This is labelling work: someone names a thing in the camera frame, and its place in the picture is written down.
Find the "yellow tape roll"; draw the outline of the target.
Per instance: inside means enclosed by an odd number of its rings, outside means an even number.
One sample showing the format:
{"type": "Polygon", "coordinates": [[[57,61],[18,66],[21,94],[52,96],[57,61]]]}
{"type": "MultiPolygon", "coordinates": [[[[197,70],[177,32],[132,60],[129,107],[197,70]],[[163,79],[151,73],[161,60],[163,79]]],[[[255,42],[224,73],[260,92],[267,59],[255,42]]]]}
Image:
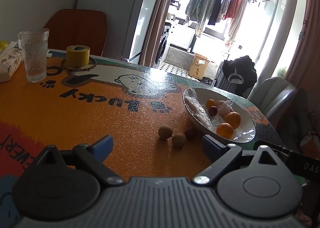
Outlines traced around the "yellow tape roll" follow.
{"type": "Polygon", "coordinates": [[[90,48],[84,45],[72,45],[66,49],[66,64],[83,67],[89,64],[90,48]]]}

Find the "striped suitcase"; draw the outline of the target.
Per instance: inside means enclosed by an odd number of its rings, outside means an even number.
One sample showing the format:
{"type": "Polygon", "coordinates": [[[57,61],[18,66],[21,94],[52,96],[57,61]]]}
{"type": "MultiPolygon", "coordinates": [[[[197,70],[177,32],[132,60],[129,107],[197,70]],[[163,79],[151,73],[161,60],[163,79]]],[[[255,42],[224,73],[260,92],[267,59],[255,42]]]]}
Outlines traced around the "striped suitcase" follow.
{"type": "Polygon", "coordinates": [[[222,67],[225,63],[225,60],[221,62],[219,68],[217,69],[216,75],[214,77],[213,86],[231,93],[235,93],[235,89],[237,85],[235,83],[231,83],[225,78],[222,67]]]}

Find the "orange chair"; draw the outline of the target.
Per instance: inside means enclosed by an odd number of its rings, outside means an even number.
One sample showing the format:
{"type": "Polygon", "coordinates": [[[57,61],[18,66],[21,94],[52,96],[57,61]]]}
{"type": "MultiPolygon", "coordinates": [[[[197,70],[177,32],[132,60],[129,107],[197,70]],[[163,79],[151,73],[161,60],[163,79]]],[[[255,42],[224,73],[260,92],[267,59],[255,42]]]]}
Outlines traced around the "orange chair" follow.
{"type": "Polygon", "coordinates": [[[64,9],[55,13],[44,26],[49,30],[48,47],[66,50],[85,45],[90,54],[102,56],[106,46],[106,15],[101,11],[64,9]]]}

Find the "right pink curtain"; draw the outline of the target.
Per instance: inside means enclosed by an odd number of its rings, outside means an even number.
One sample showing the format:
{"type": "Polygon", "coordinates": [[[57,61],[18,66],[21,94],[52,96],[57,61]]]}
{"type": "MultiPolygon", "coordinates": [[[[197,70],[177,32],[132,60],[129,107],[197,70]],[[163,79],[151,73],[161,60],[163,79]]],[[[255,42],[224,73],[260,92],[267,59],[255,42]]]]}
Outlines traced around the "right pink curtain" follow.
{"type": "Polygon", "coordinates": [[[319,89],[319,0],[306,0],[302,36],[285,78],[296,88],[319,89]]]}

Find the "white ceramic plate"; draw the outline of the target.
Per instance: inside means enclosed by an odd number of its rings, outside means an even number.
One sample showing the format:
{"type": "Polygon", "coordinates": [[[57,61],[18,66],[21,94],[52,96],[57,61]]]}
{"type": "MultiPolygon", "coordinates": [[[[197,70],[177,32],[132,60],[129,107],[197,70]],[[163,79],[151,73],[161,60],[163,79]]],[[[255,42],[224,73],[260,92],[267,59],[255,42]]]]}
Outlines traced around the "white ceramic plate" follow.
{"type": "Polygon", "coordinates": [[[185,104],[185,101],[183,99],[183,103],[185,106],[185,109],[187,111],[187,114],[189,116],[189,119],[191,119],[192,123],[197,127],[199,130],[201,130],[204,134],[210,134],[212,137],[216,138],[218,141],[226,144],[226,143],[248,143],[251,142],[254,137],[255,137],[255,126],[253,121],[251,120],[250,116],[245,112],[241,107],[239,107],[233,99],[227,98],[224,95],[219,94],[218,92],[204,89],[204,88],[190,88],[194,89],[199,103],[202,105],[204,110],[206,111],[207,115],[209,116],[212,125],[213,125],[213,130],[207,129],[204,125],[202,125],[193,115],[191,114],[191,111],[185,104]],[[225,123],[225,119],[223,119],[218,113],[216,116],[211,117],[208,114],[208,108],[206,107],[206,101],[208,99],[213,99],[216,103],[217,101],[226,101],[226,100],[232,100],[233,101],[233,110],[237,113],[240,114],[241,116],[241,125],[237,128],[234,129],[234,135],[231,140],[225,139],[221,136],[219,136],[216,133],[216,127],[220,123],[225,123]]]}

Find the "long plastic fruit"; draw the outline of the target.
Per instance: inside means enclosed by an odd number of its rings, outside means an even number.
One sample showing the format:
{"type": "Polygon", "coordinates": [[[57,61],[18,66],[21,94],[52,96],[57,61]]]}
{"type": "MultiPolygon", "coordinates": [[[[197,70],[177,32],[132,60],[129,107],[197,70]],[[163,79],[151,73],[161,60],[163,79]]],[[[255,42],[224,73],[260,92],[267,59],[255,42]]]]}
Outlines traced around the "long plastic fruit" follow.
{"type": "Polygon", "coordinates": [[[213,130],[212,122],[207,115],[206,111],[199,103],[197,94],[194,89],[188,89],[183,94],[183,99],[185,104],[191,111],[193,117],[195,117],[202,125],[204,125],[207,129],[213,130]]]}

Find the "white refrigerator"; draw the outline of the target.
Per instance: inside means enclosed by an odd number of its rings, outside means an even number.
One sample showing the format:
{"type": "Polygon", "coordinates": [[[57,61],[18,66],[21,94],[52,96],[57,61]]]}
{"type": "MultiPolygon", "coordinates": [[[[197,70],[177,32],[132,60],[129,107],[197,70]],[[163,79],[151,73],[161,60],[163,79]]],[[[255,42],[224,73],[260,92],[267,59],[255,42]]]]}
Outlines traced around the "white refrigerator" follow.
{"type": "Polygon", "coordinates": [[[78,0],[76,7],[106,15],[104,57],[138,64],[156,1],[78,0]]]}

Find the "dark red plum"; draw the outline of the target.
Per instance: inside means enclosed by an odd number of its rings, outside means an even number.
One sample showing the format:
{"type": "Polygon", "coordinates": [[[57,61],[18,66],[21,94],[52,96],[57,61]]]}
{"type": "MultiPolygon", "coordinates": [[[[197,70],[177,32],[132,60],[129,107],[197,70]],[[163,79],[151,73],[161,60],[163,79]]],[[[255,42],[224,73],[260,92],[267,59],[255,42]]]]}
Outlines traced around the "dark red plum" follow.
{"type": "Polygon", "coordinates": [[[209,109],[208,109],[208,114],[211,116],[211,117],[214,117],[217,115],[217,107],[216,106],[211,106],[209,109]]]}

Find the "large orange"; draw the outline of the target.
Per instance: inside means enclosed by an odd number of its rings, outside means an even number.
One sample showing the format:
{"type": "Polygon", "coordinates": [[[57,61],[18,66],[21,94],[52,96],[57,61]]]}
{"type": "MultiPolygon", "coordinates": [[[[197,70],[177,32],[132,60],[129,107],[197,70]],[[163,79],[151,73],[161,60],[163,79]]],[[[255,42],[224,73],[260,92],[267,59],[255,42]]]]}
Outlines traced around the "large orange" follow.
{"type": "Polygon", "coordinates": [[[225,116],[225,122],[237,129],[241,125],[241,116],[239,113],[232,111],[225,116]]]}

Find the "small kumquat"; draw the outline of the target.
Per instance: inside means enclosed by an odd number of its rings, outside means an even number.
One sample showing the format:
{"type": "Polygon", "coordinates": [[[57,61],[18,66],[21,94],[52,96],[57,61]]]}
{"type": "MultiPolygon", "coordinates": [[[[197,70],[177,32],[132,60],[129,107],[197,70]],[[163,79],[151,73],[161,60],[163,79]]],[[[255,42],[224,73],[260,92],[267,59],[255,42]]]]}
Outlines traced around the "small kumquat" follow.
{"type": "Polygon", "coordinates": [[[203,132],[195,127],[189,128],[184,132],[187,141],[194,142],[201,140],[203,137],[203,132]]]}
{"type": "Polygon", "coordinates": [[[213,100],[213,99],[208,99],[206,101],[206,107],[209,109],[211,108],[212,106],[216,106],[216,102],[213,100]]]}

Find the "plastic peeled orange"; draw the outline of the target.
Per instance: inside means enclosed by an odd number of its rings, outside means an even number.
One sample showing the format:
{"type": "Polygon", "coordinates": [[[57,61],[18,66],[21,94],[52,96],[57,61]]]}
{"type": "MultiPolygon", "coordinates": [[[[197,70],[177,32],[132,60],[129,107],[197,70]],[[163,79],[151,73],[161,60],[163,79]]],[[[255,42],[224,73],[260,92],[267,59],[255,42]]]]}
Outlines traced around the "plastic peeled orange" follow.
{"type": "Polygon", "coordinates": [[[225,117],[233,112],[233,101],[232,100],[226,100],[226,101],[217,101],[216,103],[217,106],[217,112],[218,114],[225,119],[225,117]]]}

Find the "tissue pack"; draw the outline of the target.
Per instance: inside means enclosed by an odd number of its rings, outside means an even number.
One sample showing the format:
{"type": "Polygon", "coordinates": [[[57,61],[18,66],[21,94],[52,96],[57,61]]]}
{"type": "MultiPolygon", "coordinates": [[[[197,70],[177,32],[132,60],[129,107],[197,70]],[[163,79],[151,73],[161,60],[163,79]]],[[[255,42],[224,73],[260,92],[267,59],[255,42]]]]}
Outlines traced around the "tissue pack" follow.
{"type": "Polygon", "coordinates": [[[8,82],[23,61],[22,50],[16,45],[17,42],[12,41],[4,50],[1,50],[0,82],[8,82]]]}

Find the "sofa with clutter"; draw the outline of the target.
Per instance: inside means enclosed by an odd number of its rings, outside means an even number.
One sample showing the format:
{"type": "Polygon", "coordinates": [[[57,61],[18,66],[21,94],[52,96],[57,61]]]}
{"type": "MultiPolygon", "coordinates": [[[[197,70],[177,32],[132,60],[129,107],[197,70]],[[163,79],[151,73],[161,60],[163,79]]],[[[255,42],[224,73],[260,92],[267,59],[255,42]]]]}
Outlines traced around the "sofa with clutter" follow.
{"type": "Polygon", "coordinates": [[[276,130],[287,148],[319,159],[319,109],[308,111],[307,105],[307,92],[299,89],[276,130]]]}

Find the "brown longan fruit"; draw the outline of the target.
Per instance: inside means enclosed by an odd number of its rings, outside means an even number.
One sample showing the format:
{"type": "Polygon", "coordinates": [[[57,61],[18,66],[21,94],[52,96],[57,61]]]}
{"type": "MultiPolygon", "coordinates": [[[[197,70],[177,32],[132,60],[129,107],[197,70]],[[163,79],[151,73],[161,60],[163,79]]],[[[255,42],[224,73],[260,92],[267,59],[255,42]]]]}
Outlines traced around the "brown longan fruit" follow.
{"type": "Polygon", "coordinates": [[[187,138],[183,133],[174,134],[171,140],[174,148],[181,148],[187,142],[187,138]]]}
{"type": "Polygon", "coordinates": [[[161,140],[167,140],[172,136],[173,130],[168,125],[163,125],[158,129],[158,136],[161,140]]]}

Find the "yellow lemons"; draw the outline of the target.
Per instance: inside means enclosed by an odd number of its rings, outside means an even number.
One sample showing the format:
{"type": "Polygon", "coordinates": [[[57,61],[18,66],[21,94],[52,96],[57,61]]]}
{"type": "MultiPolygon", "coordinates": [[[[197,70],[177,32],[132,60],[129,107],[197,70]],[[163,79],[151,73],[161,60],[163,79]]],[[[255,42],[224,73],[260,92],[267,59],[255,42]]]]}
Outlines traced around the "yellow lemons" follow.
{"type": "Polygon", "coordinates": [[[0,41],[0,50],[4,50],[9,46],[9,42],[8,41],[0,41]]]}

